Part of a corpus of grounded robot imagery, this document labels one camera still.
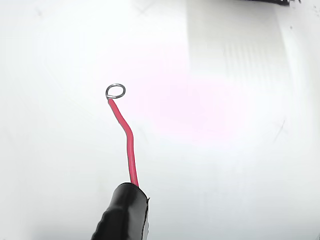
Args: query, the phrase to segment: wire insulation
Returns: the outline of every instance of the wire insulation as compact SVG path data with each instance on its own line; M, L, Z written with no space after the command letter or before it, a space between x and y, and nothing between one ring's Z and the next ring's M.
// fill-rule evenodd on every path
M138 176L136 170L136 160L135 160L135 152L134 152L134 134L124 117L121 115L115 101L112 98L108 98L109 106L111 107L116 119L119 124L123 128L126 134L126 154L128 157L128 167L131 183L138 186Z

